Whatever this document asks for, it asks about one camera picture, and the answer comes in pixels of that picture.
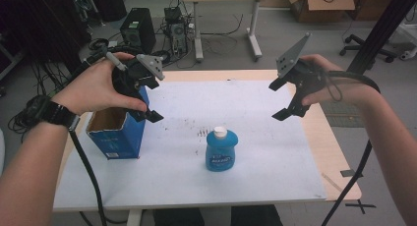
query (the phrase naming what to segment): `bottle label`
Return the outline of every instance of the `bottle label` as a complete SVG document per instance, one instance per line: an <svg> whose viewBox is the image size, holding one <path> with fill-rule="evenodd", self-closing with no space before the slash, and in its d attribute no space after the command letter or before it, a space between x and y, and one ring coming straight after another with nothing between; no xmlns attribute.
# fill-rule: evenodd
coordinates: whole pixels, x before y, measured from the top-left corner
<svg viewBox="0 0 417 226"><path fill-rule="evenodd" d="M233 160L233 157L229 155L217 154L217 155L213 155L209 159L209 163L211 166L220 167L220 166L229 164L232 160Z"/></svg>

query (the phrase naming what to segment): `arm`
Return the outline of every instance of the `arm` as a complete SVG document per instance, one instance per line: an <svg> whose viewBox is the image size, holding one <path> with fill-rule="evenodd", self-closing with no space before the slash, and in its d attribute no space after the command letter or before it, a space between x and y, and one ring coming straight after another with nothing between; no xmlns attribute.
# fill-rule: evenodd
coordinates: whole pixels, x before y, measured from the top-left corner
<svg viewBox="0 0 417 226"><path fill-rule="evenodd" d="M119 59L133 56L119 53ZM139 99L117 93L112 84L114 65L94 64L57 93L52 100L82 115L107 107L146 111ZM68 137L64 126L40 122L35 126L0 178L0 219L5 225L48 225L60 163Z"/></svg>
<svg viewBox="0 0 417 226"><path fill-rule="evenodd" d="M318 55L304 56L303 59L313 61L327 70L341 70ZM359 110L398 211L408 225L415 224L417 141L386 100L373 88L349 79L337 80L336 83L343 93L343 101L355 105ZM330 99L325 88L307 95L302 102L303 105L310 105Z"/></svg>

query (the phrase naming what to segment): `wrist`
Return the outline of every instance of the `wrist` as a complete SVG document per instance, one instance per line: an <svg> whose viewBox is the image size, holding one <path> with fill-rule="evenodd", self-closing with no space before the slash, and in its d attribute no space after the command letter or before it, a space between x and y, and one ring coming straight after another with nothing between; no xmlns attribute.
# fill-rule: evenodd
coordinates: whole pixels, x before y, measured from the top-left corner
<svg viewBox="0 0 417 226"><path fill-rule="evenodd" d="M81 111L77 107L77 103L76 102L71 102L70 101L71 99L66 99L65 97L66 96L63 95L62 92L59 92L59 93L57 93L56 95L54 95L51 98L51 101L53 101L53 102L55 102L55 103L57 103L59 105L62 105L64 107L66 107L70 112L72 112L72 113L74 113L74 114L76 114L78 116L81 116L81 115L84 114L84 112Z"/></svg>
<svg viewBox="0 0 417 226"><path fill-rule="evenodd" d="M370 86L364 85L364 87L358 92L357 99L353 104L361 112L372 112L381 104L384 98L379 92Z"/></svg>
<svg viewBox="0 0 417 226"><path fill-rule="evenodd" d="M80 121L80 116L71 112L66 106L49 100L44 106L40 119L53 125L64 126L69 131L74 131Z"/></svg>

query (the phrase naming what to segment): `blue bottle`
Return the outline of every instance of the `blue bottle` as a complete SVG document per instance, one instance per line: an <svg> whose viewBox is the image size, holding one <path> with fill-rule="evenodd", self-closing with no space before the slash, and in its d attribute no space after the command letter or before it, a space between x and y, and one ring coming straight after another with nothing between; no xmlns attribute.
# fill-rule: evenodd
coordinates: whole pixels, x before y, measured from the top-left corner
<svg viewBox="0 0 417 226"><path fill-rule="evenodd" d="M235 133L224 127L215 127L207 137L206 166L210 171L230 169L235 162L234 146L238 139Z"/></svg>

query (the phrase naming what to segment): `forearm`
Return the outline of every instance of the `forearm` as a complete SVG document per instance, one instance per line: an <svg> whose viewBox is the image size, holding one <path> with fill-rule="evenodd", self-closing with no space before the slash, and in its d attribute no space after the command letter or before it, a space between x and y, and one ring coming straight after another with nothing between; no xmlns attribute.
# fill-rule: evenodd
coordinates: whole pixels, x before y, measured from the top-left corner
<svg viewBox="0 0 417 226"><path fill-rule="evenodd" d="M417 142L379 94L367 99L360 113L387 186L405 222L415 223Z"/></svg>
<svg viewBox="0 0 417 226"><path fill-rule="evenodd" d="M44 122L34 127L0 179L5 225L47 225L68 131Z"/></svg>

